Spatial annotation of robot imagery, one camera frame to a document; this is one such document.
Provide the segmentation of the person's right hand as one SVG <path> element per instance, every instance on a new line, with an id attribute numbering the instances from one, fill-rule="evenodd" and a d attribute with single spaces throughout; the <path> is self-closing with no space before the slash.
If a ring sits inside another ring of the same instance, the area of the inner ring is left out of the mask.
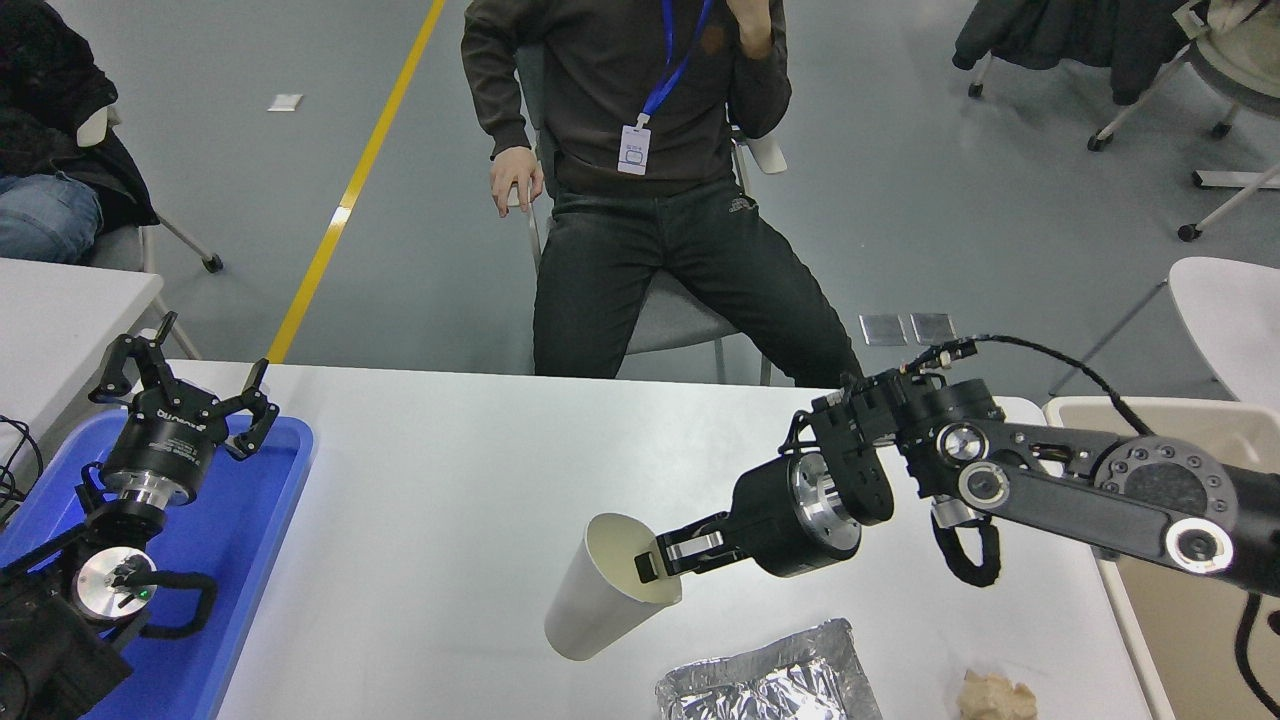
<path id="1" fill-rule="evenodd" d="M 541 164 L 529 146 L 513 146 L 497 152 L 492 159 L 490 195 L 499 218 L 506 218 L 515 206 L 520 211 L 530 211 L 532 204 L 543 195 L 545 177 Z"/>

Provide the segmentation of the person's left hand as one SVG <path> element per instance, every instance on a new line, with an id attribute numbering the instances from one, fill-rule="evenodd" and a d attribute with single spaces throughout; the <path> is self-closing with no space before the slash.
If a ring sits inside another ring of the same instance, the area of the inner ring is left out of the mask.
<path id="1" fill-rule="evenodd" d="M 741 54 L 751 60 L 768 58 L 773 47 L 771 3 L 767 0 L 728 0 L 724 5 L 739 27 Z"/>

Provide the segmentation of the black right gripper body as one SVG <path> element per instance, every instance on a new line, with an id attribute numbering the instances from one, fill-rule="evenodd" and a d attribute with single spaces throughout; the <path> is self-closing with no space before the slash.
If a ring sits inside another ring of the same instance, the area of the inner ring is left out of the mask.
<path id="1" fill-rule="evenodd" d="M 797 577 L 858 552 L 858 521 L 822 457 L 776 457 L 742 474 L 727 539 L 774 577 Z"/>

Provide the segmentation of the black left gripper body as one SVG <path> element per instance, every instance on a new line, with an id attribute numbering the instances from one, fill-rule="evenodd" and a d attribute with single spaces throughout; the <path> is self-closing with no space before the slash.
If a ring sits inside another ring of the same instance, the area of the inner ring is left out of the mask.
<path id="1" fill-rule="evenodd" d="M 177 487 L 174 501 L 195 501 L 216 447 L 227 439 L 227 418 L 214 411 L 216 396 L 180 387 L 172 398 L 160 388 L 138 392 L 129 416 L 100 469 L 106 491 L 120 495 L 131 480 L 163 478 Z"/>

